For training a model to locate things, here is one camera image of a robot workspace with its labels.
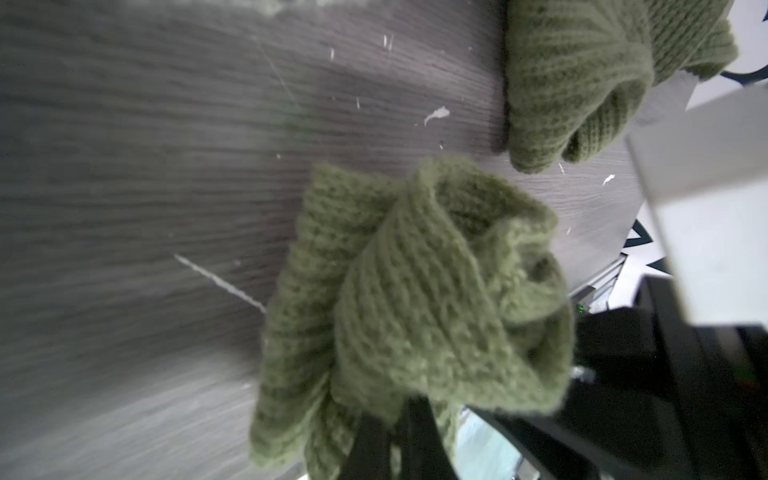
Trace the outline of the green knitted scarf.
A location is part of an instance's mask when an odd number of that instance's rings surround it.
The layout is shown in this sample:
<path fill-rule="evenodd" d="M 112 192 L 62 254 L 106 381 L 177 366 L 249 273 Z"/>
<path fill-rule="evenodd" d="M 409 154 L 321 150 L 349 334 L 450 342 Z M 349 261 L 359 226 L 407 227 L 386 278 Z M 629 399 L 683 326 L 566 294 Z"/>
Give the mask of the green knitted scarf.
<path fill-rule="evenodd" d="M 513 167 L 586 161 L 680 71 L 706 81 L 738 54 L 726 1 L 510 1 L 506 100 Z"/>
<path fill-rule="evenodd" d="M 574 310 L 555 213 L 459 158 L 408 179 L 317 167 L 267 308 L 250 456 L 335 479 L 364 415 L 425 397 L 452 451 L 465 406 L 550 414 Z"/>

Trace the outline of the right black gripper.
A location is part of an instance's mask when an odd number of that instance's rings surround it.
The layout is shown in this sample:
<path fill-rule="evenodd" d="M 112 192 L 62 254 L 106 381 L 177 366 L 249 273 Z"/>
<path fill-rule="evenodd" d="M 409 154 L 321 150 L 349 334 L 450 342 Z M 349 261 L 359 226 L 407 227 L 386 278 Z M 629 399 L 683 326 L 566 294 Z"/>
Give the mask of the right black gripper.
<path fill-rule="evenodd" d="M 684 322 L 670 280 L 577 321 L 555 413 L 482 418 L 545 479 L 763 479 L 767 332 Z"/>

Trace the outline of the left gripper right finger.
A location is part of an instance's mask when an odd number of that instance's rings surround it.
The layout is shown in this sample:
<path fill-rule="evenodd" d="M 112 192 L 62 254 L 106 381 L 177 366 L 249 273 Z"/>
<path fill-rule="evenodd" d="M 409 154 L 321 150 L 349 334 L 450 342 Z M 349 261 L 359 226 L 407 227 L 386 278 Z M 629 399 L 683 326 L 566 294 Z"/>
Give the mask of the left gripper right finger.
<path fill-rule="evenodd" d="M 401 451 L 401 480 L 458 480 L 427 398 L 407 401 L 396 425 L 395 439 Z"/>

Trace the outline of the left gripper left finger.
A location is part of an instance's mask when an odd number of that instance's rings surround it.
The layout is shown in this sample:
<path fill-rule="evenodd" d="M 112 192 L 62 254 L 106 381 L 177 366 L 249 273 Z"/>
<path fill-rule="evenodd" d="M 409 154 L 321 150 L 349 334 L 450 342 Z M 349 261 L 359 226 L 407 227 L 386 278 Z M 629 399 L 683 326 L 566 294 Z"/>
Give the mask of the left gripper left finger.
<path fill-rule="evenodd" d="M 364 414 L 339 480 L 390 480 L 391 435 L 377 417 Z"/>

